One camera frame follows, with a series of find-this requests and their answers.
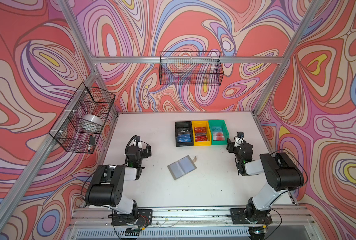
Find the colorful wall panel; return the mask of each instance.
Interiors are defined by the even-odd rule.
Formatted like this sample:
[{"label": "colorful wall panel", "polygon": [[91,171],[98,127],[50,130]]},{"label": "colorful wall panel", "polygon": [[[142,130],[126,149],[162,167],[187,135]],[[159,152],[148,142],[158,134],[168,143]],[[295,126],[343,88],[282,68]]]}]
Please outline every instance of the colorful wall panel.
[{"label": "colorful wall panel", "polygon": [[308,0],[82,0],[73,11],[93,55],[159,56],[218,49],[282,56]]},{"label": "colorful wall panel", "polygon": [[[0,1],[0,202],[89,73],[54,1]],[[54,148],[0,239],[61,237],[111,123],[94,154]]]},{"label": "colorful wall panel", "polygon": [[327,0],[259,113],[309,175],[297,199],[326,239],[356,239],[356,1]]},{"label": "colorful wall panel", "polygon": [[101,64],[108,90],[120,112],[251,111],[276,64],[224,64],[221,86],[159,83],[159,64]]},{"label": "colorful wall panel", "polygon": [[[81,188],[95,171],[113,116],[110,114],[93,154],[65,152],[56,147],[27,190],[0,240],[60,239],[83,200]],[[83,189],[83,196],[88,184]]]}]

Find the white roll of tape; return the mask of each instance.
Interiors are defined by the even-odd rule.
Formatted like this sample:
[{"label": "white roll of tape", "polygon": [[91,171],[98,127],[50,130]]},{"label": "white roll of tape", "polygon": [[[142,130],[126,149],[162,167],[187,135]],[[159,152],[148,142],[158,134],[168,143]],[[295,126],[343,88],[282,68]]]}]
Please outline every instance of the white roll of tape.
[{"label": "white roll of tape", "polygon": [[[104,122],[102,121],[102,119],[97,117],[96,115],[86,114],[82,118],[89,122],[94,122],[101,126],[104,125]],[[97,126],[95,124],[86,124],[85,122],[82,124],[82,127],[87,131],[93,131],[93,132],[99,132],[101,129],[100,126]]]}]

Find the aluminum rail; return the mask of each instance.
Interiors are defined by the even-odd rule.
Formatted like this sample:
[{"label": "aluminum rail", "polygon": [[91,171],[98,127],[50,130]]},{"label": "aluminum rail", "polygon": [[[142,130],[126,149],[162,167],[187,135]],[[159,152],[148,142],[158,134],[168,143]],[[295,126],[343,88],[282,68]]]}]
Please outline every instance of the aluminum rail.
[{"label": "aluminum rail", "polygon": [[[217,58],[217,57],[179,57],[182,58],[192,58],[192,59],[206,59],[206,58]],[[91,57],[94,64],[100,63],[159,63],[160,57],[156,56],[140,56],[140,57]],[[282,63],[283,57],[219,57],[221,63]]]},{"label": "aluminum rail", "polygon": [[[161,225],[176,227],[216,227],[231,226],[232,219],[226,217],[230,208],[245,208],[245,206],[212,206],[212,207],[152,207],[153,220],[150,227],[159,228]],[[273,205],[282,219],[282,225],[309,225],[314,224],[310,210],[299,205]],[[74,228],[112,228],[111,219],[107,218],[110,211],[106,208],[75,209],[70,221]],[[280,216],[275,211],[270,212],[273,223],[280,223]],[[262,226],[259,223],[237,224],[238,226]]]},{"label": "aluminum rail", "polygon": [[82,31],[78,25],[77,18],[75,18],[75,15],[73,13],[73,10],[71,9],[69,2],[67,0],[58,0],[59,8],[61,9],[63,15],[65,16],[66,22],[70,26],[70,30],[75,38],[75,41],[79,45],[83,56],[85,57],[85,60],[87,64],[90,67],[90,70],[95,71],[98,73],[98,78],[96,79],[98,82],[98,86],[102,89],[107,90],[107,86],[105,82],[102,79],[102,76],[99,74],[96,65],[93,63],[91,59],[91,51],[89,47],[87,46],[87,43],[85,41],[85,38],[82,35]]}]

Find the gray booklet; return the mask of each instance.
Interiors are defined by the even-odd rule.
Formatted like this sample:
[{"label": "gray booklet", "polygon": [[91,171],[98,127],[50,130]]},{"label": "gray booklet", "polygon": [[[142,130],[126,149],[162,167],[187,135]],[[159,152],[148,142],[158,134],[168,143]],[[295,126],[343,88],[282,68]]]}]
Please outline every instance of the gray booklet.
[{"label": "gray booklet", "polygon": [[184,158],[168,165],[167,168],[171,172],[173,178],[177,180],[181,176],[195,170],[197,167],[195,166],[194,161],[191,160],[190,156],[187,155]]}]

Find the black wire basket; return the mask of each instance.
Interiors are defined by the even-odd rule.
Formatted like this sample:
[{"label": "black wire basket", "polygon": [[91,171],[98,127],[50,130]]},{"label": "black wire basket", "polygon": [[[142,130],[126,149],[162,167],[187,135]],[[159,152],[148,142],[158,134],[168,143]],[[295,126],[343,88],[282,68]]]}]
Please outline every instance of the black wire basket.
[{"label": "black wire basket", "polygon": [[83,92],[65,122],[59,129],[49,132],[67,152],[94,152],[115,100],[115,95],[104,89],[83,86]]},{"label": "black wire basket", "polygon": [[161,51],[161,85],[218,85],[223,68],[219,51]]}]

